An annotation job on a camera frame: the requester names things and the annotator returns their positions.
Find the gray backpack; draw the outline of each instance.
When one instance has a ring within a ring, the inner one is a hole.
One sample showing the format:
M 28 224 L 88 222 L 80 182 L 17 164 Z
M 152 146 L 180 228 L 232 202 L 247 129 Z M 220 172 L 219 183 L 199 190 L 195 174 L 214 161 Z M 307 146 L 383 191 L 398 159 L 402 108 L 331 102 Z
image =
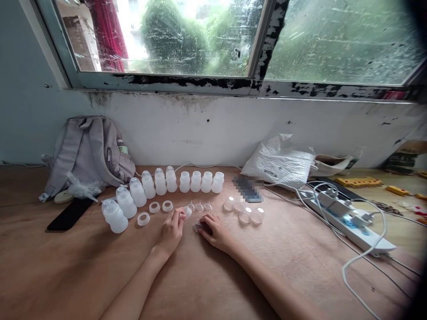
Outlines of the gray backpack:
M 129 154 L 120 152 L 117 140 L 121 133 L 104 116 L 69 118 L 56 140 L 55 154 L 43 156 L 50 176 L 40 201 L 68 188 L 68 171 L 81 183 L 104 181 L 114 187 L 128 183 L 135 164 Z

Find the dirty glass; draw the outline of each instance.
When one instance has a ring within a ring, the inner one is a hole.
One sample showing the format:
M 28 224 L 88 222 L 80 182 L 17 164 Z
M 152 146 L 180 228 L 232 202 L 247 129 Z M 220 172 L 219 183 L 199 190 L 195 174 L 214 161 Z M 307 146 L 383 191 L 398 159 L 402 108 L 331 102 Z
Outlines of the dirty glass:
M 290 0 L 265 79 L 400 85 L 423 56 L 402 0 Z
M 79 71 L 246 76 L 264 0 L 55 0 Z

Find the white power strip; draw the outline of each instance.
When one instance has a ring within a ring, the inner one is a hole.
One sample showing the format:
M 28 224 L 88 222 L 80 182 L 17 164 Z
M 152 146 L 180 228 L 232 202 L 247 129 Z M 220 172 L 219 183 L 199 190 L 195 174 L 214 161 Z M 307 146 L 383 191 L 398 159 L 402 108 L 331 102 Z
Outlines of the white power strip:
M 322 216 L 319 206 L 315 199 L 304 199 L 303 200 L 308 206 L 319 213 Z M 379 238 L 379 235 L 367 227 L 357 227 L 351 222 L 351 216 L 348 214 L 338 217 L 332 213 L 329 209 L 322 207 L 322 211 L 331 225 L 336 227 L 339 231 L 344 233 L 348 239 L 354 242 L 363 251 L 368 250 L 375 244 L 375 241 Z M 378 257 L 380 253 L 389 252 L 396 249 L 391 242 L 381 239 L 376 247 L 371 251 L 371 255 Z

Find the green tree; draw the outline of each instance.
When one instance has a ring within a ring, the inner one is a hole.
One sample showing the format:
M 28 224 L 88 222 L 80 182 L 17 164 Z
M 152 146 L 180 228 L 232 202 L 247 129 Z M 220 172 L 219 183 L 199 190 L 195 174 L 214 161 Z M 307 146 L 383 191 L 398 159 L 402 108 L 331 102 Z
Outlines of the green tree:
M 141 23 L 153 73 L 203 74 L 208 44 L 203 27 L 184 19 L 172 0 L 149 0 Z

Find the plastic bottle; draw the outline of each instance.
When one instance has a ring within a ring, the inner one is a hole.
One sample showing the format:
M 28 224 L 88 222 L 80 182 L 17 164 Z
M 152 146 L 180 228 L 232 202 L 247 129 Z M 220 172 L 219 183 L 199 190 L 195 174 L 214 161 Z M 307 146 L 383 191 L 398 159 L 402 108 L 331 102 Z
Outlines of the plastic bottle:
M 123 215 L 128 219 L 133 218 L 137 213 L 137 207 L 133 203 L 130 192 L 124 187 L 119 187 L 116 190 L 116 197 L 120 209 L 123 210 Z
M 191 176 L 191 186 L 190 186 L 191 191 L 199 192 L 200 185 L 201 185 L 201 173 L 200 171 L 194 171 L 193 175 Z
M 182 193 L 190 191 L 190 174 L 188 171 L 181 172 L 181 177 L 179 178 L 179 190 Z
M 122 209 L 113 200 L 106 200 L 102 204 L 102 213 L 105 221 L 114 233 L 122 233 L 128 227 L 128 220 L 123 215 Z
M 142 173 L 142 187 L 144 188 L 145 196 L 147 199 L 152 199 L 156 195 L 156 189 L 154 189 L 154 182 L 151 174 L 145 170 Z
M 161 168 L 156 169 L 154 173 L 154 182 L 156 183 L 156 193 L 159 196 L 166 194 L 166 191 L 168 191 L 166 188 L 166 178 Z
M 128 147 L 125 146 L 122 139 L 117 139 L 117 146 L 119 147 L 120 152 L 129 154 Z
M 138 207 L 143 207 L 147 203 L 144 189 L 138 178 L 134 177 L 130 180 L 130 194 L 133 198 L 133 203 Z
M 337 173 L 338 175 L 341 175 L 341 176 L 346 176 L 346 175 L 348 175 L 349 173 L 350 173 L 350 169 L 354 166 L 354 164 L 356 163 L 356 162 L 358 162 L 359 160 L 360 160 L 360 158 L 363 156 L 363 151 L 365 150 L 365 146 L 358 146 L 355 150 L 354 150 L 354 152 L 353 152 L 353 154 L 350 156 L 350 155 L 347 155 L 347 156 L 344 156 L 343 158 L 344 159 L 350 159 L 350 162 L 349 162 L 349 164 L 346 166 L 346 168 L 344 169 L 344 170 L 342 170 L 341 172 L 339 172 L 339 173 Z
M 212 182 L 212 192 L 220 193 L 222 191 L 222 185 L 224 184 L 224 174 L 222 172 L 215 173 Z
M 204 193 L 208 193 L 212 188 L 212 181 L 212 172 L 206 171 L 201 180 L 201 191 Z
M 177 176 L 172 166 L 166 168 L 166 184 L 169 192 L 175 192 L 178 189 Z

